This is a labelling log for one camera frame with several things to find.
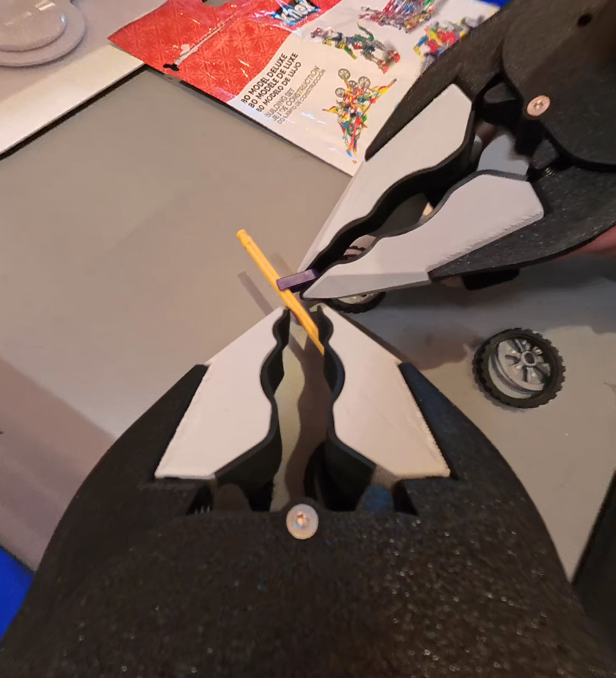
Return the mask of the purple plastic connector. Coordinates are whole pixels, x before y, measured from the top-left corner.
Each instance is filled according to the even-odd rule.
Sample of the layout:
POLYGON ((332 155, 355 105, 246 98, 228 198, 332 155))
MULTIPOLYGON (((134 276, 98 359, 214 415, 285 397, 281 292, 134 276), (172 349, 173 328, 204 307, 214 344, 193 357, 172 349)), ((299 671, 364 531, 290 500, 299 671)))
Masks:
POLYGON ((320 272, 314 268, 308 268, 301 272, 277 279, 276 285, 279 291, 298 292, 309 287, 320 277, 320 272))

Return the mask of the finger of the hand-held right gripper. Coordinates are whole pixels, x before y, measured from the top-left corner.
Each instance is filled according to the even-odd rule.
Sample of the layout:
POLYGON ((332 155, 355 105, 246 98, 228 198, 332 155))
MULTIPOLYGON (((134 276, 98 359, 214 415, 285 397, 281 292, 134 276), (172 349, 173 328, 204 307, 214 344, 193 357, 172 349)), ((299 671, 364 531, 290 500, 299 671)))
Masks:
POLYGON ((298 271, 325 270, 405 200, 448 188, 465 172, 474 137, 472 101, 451 84, 360 164, 298 271))
POLYGON ((539 196, 527 180, 475 174, 414 228, 382 237, 359 258, 327 268, 302 296, 327 300, 426 284, 431 270, 543 215, 539 196))

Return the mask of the red white instruction booklet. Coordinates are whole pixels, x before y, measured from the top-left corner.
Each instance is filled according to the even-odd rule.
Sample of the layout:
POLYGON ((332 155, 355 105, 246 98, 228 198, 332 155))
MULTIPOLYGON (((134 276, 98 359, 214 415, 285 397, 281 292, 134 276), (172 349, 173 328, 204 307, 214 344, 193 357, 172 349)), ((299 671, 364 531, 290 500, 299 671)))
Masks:
POLYGON ((112 34, 352 176, 406 92, 503 1, 167 1, 112 34))

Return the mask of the large grey wheel black tyre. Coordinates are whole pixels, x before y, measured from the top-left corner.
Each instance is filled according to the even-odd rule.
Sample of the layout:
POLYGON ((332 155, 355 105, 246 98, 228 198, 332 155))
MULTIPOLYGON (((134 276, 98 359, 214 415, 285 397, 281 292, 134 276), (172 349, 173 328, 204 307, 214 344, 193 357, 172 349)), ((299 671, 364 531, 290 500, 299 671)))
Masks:
POLYGON ((513 328, 486 339, 476 349, 473 378, 492 402, 511 409, 534 409, 558 396, 566 366, 543 335, 513 328))

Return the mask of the small grey wheel black tyre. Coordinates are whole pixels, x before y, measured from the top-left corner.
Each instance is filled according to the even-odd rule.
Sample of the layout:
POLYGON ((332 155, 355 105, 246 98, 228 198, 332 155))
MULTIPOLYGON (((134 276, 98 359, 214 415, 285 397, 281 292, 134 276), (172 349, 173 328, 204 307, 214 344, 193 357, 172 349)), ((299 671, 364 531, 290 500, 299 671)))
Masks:
MULTIPOLYGON (((406 199, 394 209, 383 225, 375 232, 357 238, 345 250, 338 262, 345 263, 358 258, 368 251, 381 237, 397 234, 406 228, 417 225, 417 222, 422 217, 430 214, 432 210, 432 205, 422 193, 406 199)), ((369 292, 333 298, 328 301, 328 305, 344 313, 357 314, 375 308, 384 297, 384 292, 369 292)))

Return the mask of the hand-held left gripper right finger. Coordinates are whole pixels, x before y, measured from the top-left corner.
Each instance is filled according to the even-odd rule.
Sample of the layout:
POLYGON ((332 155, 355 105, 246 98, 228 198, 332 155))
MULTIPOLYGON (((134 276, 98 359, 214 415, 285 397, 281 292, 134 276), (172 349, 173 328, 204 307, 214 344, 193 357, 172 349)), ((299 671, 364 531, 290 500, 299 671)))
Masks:
POLYGON ((332 449, 399 480, 448 478, 450 467, 403 376, 403 361, 330 307, 320 308, 315 320, 331 396, 332 449))

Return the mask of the yellow plastic rod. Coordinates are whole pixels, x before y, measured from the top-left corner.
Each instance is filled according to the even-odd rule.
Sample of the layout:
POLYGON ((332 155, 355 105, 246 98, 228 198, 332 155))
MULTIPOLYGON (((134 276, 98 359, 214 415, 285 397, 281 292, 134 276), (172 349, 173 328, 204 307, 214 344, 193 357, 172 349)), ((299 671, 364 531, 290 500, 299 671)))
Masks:
POLYGON ((248 255, 253 259, 254 263, 259 268, 275 293, 277 293, 281 298, 286 308, 291 311, 291 313, 295 316, 295 319, 303 327, 309 339, 315 345, 316 349, 321 353, 321 355, 324 355, 324 347, 320 342, 318 327, 309 312, 296 299, 294 293, 288 290, 279 289, 277 271, 267 259, 267 257, 262 253, 258 245, 254 242, 253 238, 244 229, 238 230, 236 233, 236 238, 241 243, 248 255))

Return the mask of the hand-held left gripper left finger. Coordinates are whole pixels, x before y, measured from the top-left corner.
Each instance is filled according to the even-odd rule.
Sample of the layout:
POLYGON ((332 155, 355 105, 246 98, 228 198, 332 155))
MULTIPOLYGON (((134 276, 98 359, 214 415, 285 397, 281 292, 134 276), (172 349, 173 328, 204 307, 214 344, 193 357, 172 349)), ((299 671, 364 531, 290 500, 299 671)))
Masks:
POLYGON ((274 310, 205 364, 155 479, 209 481, 262 442, 271 428, 272 404, 261 370, 273 350, 283 350, 286 340, 276 331, 289 320, 286 309, 274 310))

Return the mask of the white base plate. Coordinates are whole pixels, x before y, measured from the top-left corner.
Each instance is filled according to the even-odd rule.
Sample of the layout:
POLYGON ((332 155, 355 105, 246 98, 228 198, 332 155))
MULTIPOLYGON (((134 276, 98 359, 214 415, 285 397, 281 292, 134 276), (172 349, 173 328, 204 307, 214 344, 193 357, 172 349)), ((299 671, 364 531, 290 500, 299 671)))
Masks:
POLYGON ((162 1, 72 1, 83 13, 83 40, 66 56, 39 66, 0 66, 0 156, 59 118, 125 80, 143 63, 109 37, 162 1))

